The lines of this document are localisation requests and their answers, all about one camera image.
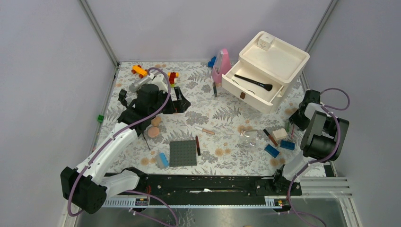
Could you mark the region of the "white cosmetic box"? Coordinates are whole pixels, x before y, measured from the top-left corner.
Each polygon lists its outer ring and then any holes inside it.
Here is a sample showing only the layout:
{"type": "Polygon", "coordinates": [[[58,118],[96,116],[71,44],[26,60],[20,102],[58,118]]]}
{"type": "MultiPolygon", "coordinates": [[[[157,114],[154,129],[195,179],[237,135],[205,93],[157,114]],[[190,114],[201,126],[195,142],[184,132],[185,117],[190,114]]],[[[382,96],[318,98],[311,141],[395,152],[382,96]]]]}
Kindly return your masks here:
{"type": "Polygon", "coordinates": [[[275,37],[269,34],[263,34],[259,37],[257,46],[265,51],[268,51],[272,46],[275,37]]]}

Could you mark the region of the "black makeup brush large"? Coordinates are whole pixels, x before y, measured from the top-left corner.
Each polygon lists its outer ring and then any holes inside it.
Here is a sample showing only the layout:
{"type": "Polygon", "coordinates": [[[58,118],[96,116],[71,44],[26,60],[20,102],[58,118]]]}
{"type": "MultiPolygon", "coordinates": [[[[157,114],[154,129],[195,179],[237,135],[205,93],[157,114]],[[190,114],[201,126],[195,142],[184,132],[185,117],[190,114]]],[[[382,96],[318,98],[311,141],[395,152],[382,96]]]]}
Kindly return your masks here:
{"type": "Polygon", "coordinates": [[[240,75],[237,75],[237,74],[235,74],[234,76],[235,76],[236,78],[245,80],[246,82],[249,82],[249,83],[258,85],[258,86],[262,87],[263,89],[265,89],[266,91],[271,91],[272,88],[273,88],[273,85],[272,85],[272,84],[264,84],[264,83],[258,82],[258,81],[256,81],[256,80],[253,80],[253,79],[250,79],[250,78],[246,78],[246,77],[243,77],[243,76],[240,76],[240,75]]]}

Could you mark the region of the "cream three-drawer organizer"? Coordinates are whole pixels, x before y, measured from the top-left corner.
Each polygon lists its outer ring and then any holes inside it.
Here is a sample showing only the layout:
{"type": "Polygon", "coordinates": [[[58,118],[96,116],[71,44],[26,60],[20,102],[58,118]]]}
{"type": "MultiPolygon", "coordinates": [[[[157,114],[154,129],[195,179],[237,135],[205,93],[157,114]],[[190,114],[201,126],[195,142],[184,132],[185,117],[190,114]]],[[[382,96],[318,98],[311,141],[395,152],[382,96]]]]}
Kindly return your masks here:
{"type": "Polygon", "coordinates": [[[222,87],[246,104],[269,114],[276,111],[306,66],[309,53],[275,37],[268,51],[257,46],[260,31],[239,53],[238,62],[222,76],[222,87]],[[234,75],[272,84],[271,91],[234,75]]]}

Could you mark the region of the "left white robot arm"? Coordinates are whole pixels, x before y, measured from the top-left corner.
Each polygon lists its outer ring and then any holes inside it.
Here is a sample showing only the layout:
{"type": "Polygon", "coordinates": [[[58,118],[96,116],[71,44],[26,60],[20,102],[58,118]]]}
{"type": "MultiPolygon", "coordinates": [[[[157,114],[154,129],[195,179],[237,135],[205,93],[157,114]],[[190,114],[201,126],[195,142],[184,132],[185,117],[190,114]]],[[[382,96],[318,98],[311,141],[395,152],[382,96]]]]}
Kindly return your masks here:
{"type": "Polygon", "coordinates": [[[127,102],[127,91],[122,89],[119,101],[125,110],[108,137],[75,168],[66,167],[61,172],[62,195],[68,205],[94,214],[104,202],[127,190],[142,194],[147,182],[131,170],[106,176],[115,159],[133,142],[136,142],[152,120],[159,114],[184,113],[191,106],[179,87],[164,83],[165,76],[145,82],[136,91],[137,97],[127,102]]]}

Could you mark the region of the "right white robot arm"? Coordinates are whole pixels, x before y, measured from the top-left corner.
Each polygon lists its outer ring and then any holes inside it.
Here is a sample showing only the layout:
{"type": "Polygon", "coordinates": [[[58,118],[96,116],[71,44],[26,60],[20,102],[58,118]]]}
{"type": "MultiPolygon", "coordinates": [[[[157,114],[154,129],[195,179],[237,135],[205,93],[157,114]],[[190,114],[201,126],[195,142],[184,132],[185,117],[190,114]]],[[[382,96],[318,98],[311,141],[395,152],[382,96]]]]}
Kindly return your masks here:
{"type": "Polygon", "coordinates": [[[298,155],[274,173],[270,188],[289,194],[316,164],[336,160],[341,154],[349,121],[335,116],[335,107],[321,102],[322,92],[307,90],[289,121],[304,132],[298,155]]]}

